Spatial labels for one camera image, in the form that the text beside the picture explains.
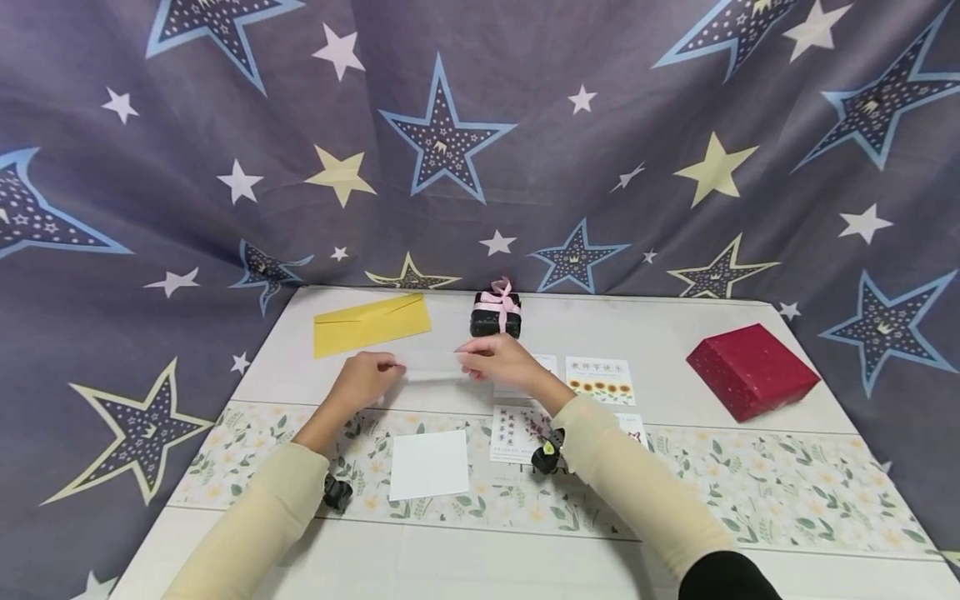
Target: fabric backdrop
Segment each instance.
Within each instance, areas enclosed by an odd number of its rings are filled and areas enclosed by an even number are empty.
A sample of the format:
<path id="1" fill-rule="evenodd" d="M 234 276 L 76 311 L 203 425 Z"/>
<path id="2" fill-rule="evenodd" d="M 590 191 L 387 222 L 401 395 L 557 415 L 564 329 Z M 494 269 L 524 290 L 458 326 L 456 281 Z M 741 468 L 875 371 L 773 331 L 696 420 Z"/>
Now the fabric backdrop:
<path id="1" fill-rule="evenodd" d="M 0 30 L 3 598 L 104 597 L 301 282 L 772 302 L 960 549 L 951 2 L 8 0 Z"/>

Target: binder clip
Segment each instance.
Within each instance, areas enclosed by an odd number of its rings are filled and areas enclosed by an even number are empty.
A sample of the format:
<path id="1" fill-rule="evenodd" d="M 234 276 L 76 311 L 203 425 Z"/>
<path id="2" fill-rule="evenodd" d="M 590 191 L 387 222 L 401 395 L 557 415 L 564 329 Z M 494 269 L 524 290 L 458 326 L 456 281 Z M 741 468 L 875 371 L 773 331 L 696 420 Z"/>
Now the binder clip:
<path id="1" fill-rule="evenodd" d="M 557 472 L 557 465 L 560 463 L 560 450 L 564 447 L 565 433 L 562 429 L 550 431 L 549 437 L 543 441 L 543 446 L 537 448 L 534 455 L 530 458 L 530 464 L 534 470 L 544 475 L 552 475 Z"/>
<path id="2" fill-rule="evenodd" d="M 338 513 L 347 509 L 353 497 L 353 488 L 346 481 L 333 478 L 330 473 L 324 479 L 324 504 Z"/>

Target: floral table runner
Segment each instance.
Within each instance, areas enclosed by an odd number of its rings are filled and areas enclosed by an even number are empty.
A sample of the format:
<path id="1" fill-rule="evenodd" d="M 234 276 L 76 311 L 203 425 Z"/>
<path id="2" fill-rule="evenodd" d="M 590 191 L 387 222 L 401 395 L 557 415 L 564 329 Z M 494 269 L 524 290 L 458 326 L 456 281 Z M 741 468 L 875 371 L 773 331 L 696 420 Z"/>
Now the floral table runner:
<path id="1" fill-rule="evenodd" d="M 225 510 L 271 449 L 313 407 L 231 402 L 180 481 L 171 506 Z M 636 540 L 579 478 L 489 460 L 489 417 L 370 409 L 337 443 L 331 467 L 354 496 L 337 515 L 469 529 Z M 469 493 L 388 501 L 391 438 L 464 429 Z M 859 436 L 648 425 L 649 446 L 699 493 L 744 547 L 941 560 Z"/>

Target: pink ribbon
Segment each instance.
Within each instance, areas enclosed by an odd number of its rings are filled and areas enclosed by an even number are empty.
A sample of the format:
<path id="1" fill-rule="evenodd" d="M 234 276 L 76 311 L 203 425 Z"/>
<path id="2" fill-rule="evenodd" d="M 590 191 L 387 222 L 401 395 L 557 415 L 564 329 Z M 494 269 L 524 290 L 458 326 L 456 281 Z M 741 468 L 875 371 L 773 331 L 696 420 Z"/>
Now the pink ribbon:
<path id="1" fill-rule="evenodd" d="M 510 280 L 505 276 L 490 284 L 499 296 L 490 292 L 481 292 L 480 301 L 473 305 L 474 310 L 494 310 L 500 313 L 500 333 L 507 332 L 507 313 L 520 314 L 520 307 L 510 298 Z"/>

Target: beige sleeve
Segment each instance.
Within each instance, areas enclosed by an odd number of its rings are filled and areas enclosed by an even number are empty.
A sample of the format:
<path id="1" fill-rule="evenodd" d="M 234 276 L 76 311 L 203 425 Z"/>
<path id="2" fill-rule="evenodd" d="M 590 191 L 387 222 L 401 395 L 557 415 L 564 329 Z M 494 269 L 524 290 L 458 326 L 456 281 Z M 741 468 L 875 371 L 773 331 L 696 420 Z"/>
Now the beige sleeve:
<path id="1" fill-rule="evenodd" d="M 553 426 L 564 430 L 570 471 L 650 544 L 678 580 L 707 554 L 735 549 L 696 492 L 623 433 L 616 416 L 592 397 L 577 396 Z"/>
<path id="2" fill-rule="evenodd" d="M 330 462 L 284 444 L 201 540 L 163 600 L 247 600 L 306 530 L 324 498 Z"/>

